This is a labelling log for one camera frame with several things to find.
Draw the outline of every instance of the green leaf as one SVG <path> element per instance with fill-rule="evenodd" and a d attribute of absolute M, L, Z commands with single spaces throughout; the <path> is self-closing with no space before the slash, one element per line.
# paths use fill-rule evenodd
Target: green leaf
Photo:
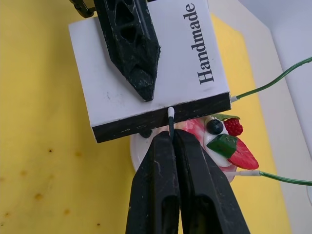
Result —
<path fill-rule="evenodd" d="M 215 117 L 221 121 L 224 121 L 226 119 L 229 119 L 229 118 L 237 118 L 237 119 L 240 119 L 240 117 L 238 116 L 230 116 L 230 115 L 224 115 L 224 114 L 214 114 L 214 115 L 211 115 L 212 117 Z"/>
<path fill-rule="evenodd" d="M 230 158 L 236 151 L 237 137 L 220 134 L 207 144 L 207 147 L 225 158 Z"/>

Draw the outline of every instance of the raspberry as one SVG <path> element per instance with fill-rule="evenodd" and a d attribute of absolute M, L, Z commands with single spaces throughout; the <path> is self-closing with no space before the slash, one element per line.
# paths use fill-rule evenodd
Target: raspberry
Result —
<path fill-rule="evenodd" d="M 240 125 L 237 118 L 230 118 L 224 121 L 224 126 L 231 136 L 239 136 L 243 132 L 243 126 Z"/>

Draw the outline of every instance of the white cream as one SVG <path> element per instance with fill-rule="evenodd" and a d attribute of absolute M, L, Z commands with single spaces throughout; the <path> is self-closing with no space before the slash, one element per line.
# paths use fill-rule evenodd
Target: white cream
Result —
<path fill-rule="evenodd" d="M 207 123 L 210 121 L 211 119 L 208 118 L 205 121 L 205 126 L 207 126 Z M 226 130 L 223 121 L 221 121 L 221 123 L 223 124 L 223 131 L 220 134 L 229 134 L 228 131 Z M 217 135 L 212 135 L 210 134 L 207 130 L 205 131 L 204 134 L 204 147 L 206 152 L 208 153 L 208 155 L 212 158 L 212 160 L 219 166 L 219 167 L 229 167 L 232 164 L 221 154 L 218 154 L 217 152 L 209 149 L 207 147 L 207 144 L 212 141 L 213 139 L 215 139 L 217 137 Z"/>

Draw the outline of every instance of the white connector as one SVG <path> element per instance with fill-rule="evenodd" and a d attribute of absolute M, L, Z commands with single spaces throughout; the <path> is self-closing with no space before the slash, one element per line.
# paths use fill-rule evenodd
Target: white connector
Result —
<path fill-rule="evenodd" d="M 231 101 L 231 103 L 232 102 L 235 102 L 235 101 L 237 101 L 238 99 L 237 99 L 237 97 L 236 96 L 232 96 L 232 97 L 230 97 L 230 101 Z"/>
<path fill-rule="evenodd" d="M 245 170 L 239 172 L 224 172 L 226 176 L 260 176 L 259 170 Z"/>

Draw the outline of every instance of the strawberry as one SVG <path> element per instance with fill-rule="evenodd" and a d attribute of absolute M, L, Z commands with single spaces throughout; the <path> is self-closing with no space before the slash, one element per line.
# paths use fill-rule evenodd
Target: strawberry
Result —
<path fill-rule="evenodd" d="M 247 170 L 255 170 L 259 167 L 259 164 L 253 154 L 239 138 L 237 138 L 236 151 L 232 154 L 228 161 L 237 167 Z"/>
<path fill-rule="evenodd" d="M 229 118 L 224 121 L 224 126 L 228 133 L 234 137 L 241 135 L 243 132 L 243 126 L 239 123 L 239 119 L 237 118 Z"/>

